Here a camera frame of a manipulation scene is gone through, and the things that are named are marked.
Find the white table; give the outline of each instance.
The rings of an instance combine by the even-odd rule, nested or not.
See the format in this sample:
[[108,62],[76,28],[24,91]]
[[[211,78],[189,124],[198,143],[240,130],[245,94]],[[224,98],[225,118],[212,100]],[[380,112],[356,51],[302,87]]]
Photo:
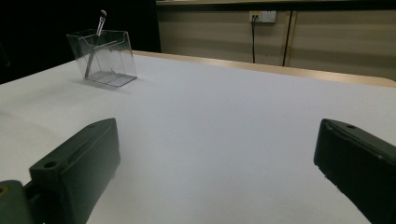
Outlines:
[[121,164],[89,223],[368,223],[313,163],[322,119],[396,145],[396,89],[135,55],[115,89],[75,62],[0,86],[0,180],[116,118]]

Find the beige wall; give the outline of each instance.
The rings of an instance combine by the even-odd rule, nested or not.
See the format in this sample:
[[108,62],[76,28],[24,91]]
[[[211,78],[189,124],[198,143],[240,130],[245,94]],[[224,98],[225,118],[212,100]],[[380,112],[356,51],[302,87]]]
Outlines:
[[[281,65],[287,12],[256,27],[256,63]],[[252,62],[248,12],[161,12],[164,53]],[[396,10],[300,11],[287,65],[396,80]]]
[[[285,15],[278,12],[275,24],[256,26],[256,63],[279,65]],[[246,12],[161,12],[158,20],[163,53],[252,63]]]

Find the electrical outlet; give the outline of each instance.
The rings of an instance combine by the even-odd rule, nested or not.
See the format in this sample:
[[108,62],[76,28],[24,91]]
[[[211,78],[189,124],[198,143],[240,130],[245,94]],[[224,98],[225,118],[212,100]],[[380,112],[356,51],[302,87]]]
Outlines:
[[255,22],[275,22],[276,11],[249,11],[248,20],[253,21],[254,17]]
[[255,21],[261,21],[262,20],[262,12],[261,11],[249,11],[248,21],[253,21],[254,17],[256,17]]
[[262,11],[262,22],[275,22],[276,11]]

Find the clear plastic container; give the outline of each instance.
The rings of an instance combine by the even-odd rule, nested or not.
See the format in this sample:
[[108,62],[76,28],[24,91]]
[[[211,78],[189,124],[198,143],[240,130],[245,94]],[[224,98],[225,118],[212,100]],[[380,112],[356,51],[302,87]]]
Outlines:
[[84,79],[121,87],[137,78],[128,32],[85,30],[66,35]]

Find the black cable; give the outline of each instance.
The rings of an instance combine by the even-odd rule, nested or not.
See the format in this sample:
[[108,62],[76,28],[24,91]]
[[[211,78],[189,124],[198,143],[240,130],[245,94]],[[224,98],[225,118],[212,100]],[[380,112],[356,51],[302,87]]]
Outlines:
[[253,63],[256,62],[256,53],[254,51],[254,27],[256,25],[256,20],[257,20],[257,16],[252,16],[252,18],[251,18],[251,36],[253,39],[253,44],[251,46],[251,53],[253,55]]
[[286,44],[285,44],[285,51],[283,52],[283,62],[282,62],[282,66],[285,66],[285,63],[286,63],[286,55],[288,54],[289,34],[290,34],[291,17],[292,17],[292,16],[293,16],[293,11],[290,12],[290,17],[289,17],[288,34],[286,35]]

